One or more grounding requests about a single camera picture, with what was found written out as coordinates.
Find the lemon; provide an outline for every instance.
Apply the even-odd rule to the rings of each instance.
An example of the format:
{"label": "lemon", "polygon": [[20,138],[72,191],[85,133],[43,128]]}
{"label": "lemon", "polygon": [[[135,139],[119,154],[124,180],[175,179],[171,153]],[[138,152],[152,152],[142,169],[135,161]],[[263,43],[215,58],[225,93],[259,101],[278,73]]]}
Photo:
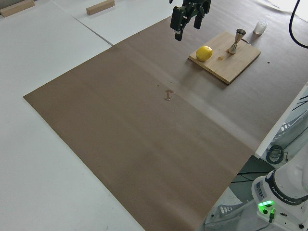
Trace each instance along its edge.
{"label": "lemon", "polygon": [[208,60],[213,54],[213,50],[208,46],[202,46],[196,51],[196,57],[199,61]]}

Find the brown table cover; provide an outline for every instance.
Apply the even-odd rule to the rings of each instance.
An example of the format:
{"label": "brown table cover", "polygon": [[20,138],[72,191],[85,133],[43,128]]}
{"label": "brown table cover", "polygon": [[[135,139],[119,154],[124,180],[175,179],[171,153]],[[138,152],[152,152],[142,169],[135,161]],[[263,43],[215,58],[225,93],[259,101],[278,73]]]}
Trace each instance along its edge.
{"label": "brown table cover", "polygon": [[[146,231],[193,231],[308,80],[290,14],[265,3],[212,1],[182,42],[163,20],[25,99]],[[269,26],[257,37],[259,19]],[[187,60],[237,28],[262,53],[230,85]],[[306,22],[294,31],[308,38]]]}

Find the white table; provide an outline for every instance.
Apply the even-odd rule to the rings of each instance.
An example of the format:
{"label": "white table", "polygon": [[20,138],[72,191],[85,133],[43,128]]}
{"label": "white table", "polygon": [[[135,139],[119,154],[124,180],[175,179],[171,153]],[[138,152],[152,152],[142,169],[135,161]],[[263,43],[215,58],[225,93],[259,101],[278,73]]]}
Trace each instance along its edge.
{"label": "white table", "polygon": [[52,1],[113,45],[171,16],[173,7],[183,3],[182,0],[174,0],[172,4],[168,0],[115,0],[114,7],[89,16],[86,8],[103,0]]}
{"label": "white table", "polygon": [[48,0],[0,16],[0,230],[142,231],[23,96],[110,47]]}

